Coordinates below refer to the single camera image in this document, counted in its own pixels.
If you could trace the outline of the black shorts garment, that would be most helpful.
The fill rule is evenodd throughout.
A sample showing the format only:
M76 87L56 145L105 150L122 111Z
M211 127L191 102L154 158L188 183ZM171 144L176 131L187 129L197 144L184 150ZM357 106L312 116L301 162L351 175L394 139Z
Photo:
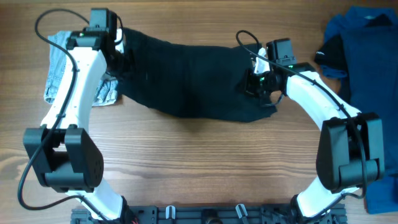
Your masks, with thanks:
M128 70L118 91L148 108L180 118L252 122L277 110L244 93L252 69L242 47L172 44L124 29Z

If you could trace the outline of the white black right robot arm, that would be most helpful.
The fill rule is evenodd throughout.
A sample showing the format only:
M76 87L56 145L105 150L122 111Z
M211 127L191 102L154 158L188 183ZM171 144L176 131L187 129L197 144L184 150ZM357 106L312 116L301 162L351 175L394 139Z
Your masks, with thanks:
M292 221L321 219L346 196L384 176L382 121L375 113L362 113L325 85L309 63L284 68L257 65L245 71L243 90L263 100L281 91L298 103L321 131L317 177L291 201Z

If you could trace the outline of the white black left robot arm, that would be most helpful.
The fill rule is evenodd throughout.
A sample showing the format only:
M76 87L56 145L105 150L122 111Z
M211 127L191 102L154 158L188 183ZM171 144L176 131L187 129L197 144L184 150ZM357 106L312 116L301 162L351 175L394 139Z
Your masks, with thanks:
M98 222L135 223L126 199L104 179L103 155L88 133L98 85L108 70L124 60L123 31L71 32L63 45L46 41L66 60L49 112L38 128L25 131L23 145L29 161L19 182L18 201L28 210L45 210L75 198ZM41 186L66 197L37 207L26 204L22 193L31 169Z

